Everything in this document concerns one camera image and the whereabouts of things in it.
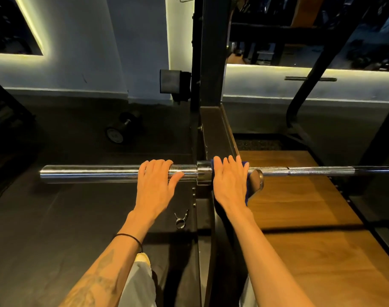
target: blue cloth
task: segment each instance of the blue cloth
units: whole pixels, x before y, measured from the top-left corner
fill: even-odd
[[[210,162],[212,163],[212,181],[214,180],[214,160],[210,160]],[[249,199],[249,196],[248,194],[250,193],[249,190],[250,190],[250,180],[249,180],[249,177],[250,177],[250,174],[247,175],[247,192],[246,192],[246,198],[245,198],[245,202],[246,202],[246,205],[248,203],[248,199]]]

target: black bracelet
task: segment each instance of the black bracelet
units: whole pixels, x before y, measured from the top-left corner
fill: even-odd
[[[140,241],[139,241],[136,237],[133,237],[132,235],[129,235],[129,234],[120,233],[120,234],[116,234],[115,236],[113,236],[112,240],[113,240],[116,236],[128,236],[128,237],[130,237],[130,238],[135,239],[136,242],[139,244],[139,247],[140,247],[140,252],[138,252],[138,253],[143,253],[143,246],[142,246],[142,244],[140,243]]]

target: metal hook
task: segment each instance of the metal hook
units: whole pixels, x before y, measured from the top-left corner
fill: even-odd
[[[186,219],[187,219],[187,216],[189,215],[189,210],[186,211],[186,214],[185,214],[185,217],[184,218],[179,218],[176,213],[174,214],[174,216],[176,217],[176,227],[178,229],[182,229],[183,227],[186,226]]]

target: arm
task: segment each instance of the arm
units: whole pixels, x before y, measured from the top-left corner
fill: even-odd
[[[169,184],[171,160],[144,162],[139,168],[135,208],[128,214],[118,233],[146,236],[157,216],[166,209],[183,173],[175,173]],[[59,307],[115,307],[136,257],[138,243],[127,236],[117,236],[75,284]]]
[[[214,195],[239,239],[259,307],[314,307],[285,267],[245,205],[247,172],[240,156],[214,158]]]

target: wooden floor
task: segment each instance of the wooden floor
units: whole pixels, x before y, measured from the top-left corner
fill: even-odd
[[[240,155],[251,166],[316,166],[306,151]],[[327,177],[267,177],[249,207],[263,231],[307,227],[266,236],[317,307],[389,306],[389,257],[370,232],[309,230],[361,224]]]

